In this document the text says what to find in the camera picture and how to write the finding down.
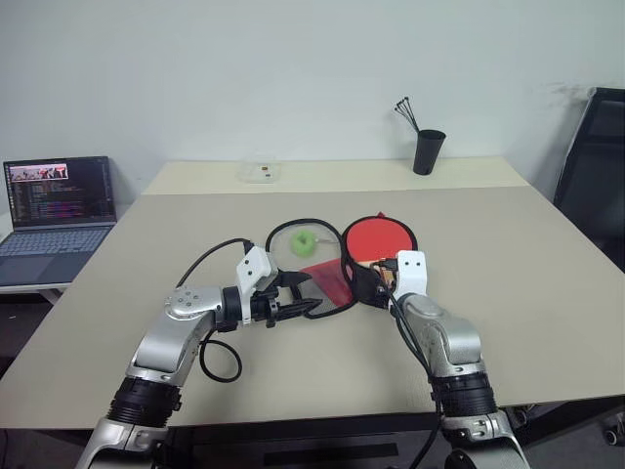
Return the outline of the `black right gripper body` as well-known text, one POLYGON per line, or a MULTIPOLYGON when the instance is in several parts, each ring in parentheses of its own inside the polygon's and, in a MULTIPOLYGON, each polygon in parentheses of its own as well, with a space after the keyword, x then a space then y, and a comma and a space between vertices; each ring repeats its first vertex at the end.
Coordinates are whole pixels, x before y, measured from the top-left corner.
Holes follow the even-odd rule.
POLYGON ((385 258, 374 261, 369 266, 370 271, 379 280, 380 287, 385 292, 393 293, 396 289, 396 274, 398 264, 396 258, 385 258))

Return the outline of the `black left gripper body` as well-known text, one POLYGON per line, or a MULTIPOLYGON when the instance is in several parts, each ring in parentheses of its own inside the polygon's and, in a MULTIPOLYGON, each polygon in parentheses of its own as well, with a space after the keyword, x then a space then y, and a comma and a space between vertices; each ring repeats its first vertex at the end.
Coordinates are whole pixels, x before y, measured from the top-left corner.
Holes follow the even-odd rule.
POLYGON ((279 289, 270 287, 264 291, 256 291, 251 297, 251 317, 254 321, 263 321, 266 328, 287 318, 286 310, 277 301, 279 289))

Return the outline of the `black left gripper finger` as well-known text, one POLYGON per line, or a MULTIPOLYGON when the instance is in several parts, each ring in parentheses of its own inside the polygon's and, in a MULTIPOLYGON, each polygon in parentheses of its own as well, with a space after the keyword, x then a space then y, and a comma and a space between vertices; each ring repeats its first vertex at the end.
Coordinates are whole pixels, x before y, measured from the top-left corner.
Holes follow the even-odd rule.
POLYGON ((293 299, 302 299, 302 293, 299 284, 308 281, 312 276, 304 272, 286 272, 280 271, 276 277, 276 286, 281 288, 289 288, 293 299))
POLYGON ((306 316, 310 311, 317 308, 322 301, 320 299, 300 299, 286 306, 281 307, 283 318, 296 318, 306 316))

